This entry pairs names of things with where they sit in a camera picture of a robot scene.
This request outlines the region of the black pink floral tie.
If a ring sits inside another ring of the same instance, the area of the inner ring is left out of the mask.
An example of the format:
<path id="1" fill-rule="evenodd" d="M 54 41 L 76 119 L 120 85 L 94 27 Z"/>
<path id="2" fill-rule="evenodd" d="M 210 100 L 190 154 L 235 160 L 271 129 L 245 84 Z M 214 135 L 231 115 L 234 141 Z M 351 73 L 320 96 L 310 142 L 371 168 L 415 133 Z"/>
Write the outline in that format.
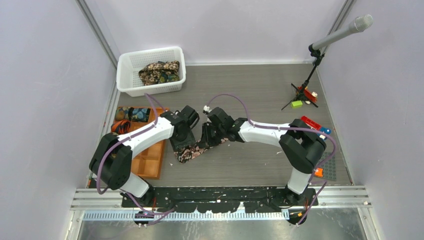
<path id="1" fill-rule="evenodd" d="M 228 140 L 228 138 L 219 138 L 217 141 L 198 140 L 194 144 L 174 149 L 173 153 L 179 163 L 185 164 L 186 162 L 199 157 L 206 151 L 211 150 Z"/>

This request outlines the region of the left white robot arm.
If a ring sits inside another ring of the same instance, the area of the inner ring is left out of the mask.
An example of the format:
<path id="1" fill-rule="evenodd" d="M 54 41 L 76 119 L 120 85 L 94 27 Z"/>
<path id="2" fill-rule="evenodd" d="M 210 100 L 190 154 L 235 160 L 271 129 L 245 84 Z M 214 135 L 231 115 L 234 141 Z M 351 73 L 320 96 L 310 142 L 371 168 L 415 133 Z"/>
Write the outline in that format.
<path id="1" fill-rule="evenodd" d="M 89 163 L 89 169 L 111 190 L 123 190 L 134 197 L 141 207 L 153 202 L 151 185 L 132 173 L 132 161 L 152 145 L 169 140 L 174 149 L 196 142 L 192 128 L 199 122 L 199 114 L 190 106 L 180 111 L 165 111 L 154 121 L 126 134 L 104 135 Z"/>

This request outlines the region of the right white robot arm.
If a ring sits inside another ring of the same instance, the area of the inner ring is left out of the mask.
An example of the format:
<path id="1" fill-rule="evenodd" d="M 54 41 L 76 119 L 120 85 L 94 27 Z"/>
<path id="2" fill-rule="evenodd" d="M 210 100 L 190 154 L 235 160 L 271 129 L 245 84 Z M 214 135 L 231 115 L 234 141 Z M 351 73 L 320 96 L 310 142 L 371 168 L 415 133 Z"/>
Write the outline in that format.
<path id="1" fill-rule="evenodd" d="M 207 105 L 203 113 L 217 135 L 231 142 L 281 147 L 292 166 L 285 198 L 291 205 L 299 205 L 305 199 L 310 177 L 327 148 L 316 130 L 298 118 L 284 124 L 255 122 L 243 117 L 233 119 L 222 108 L 210 109 Z"/>

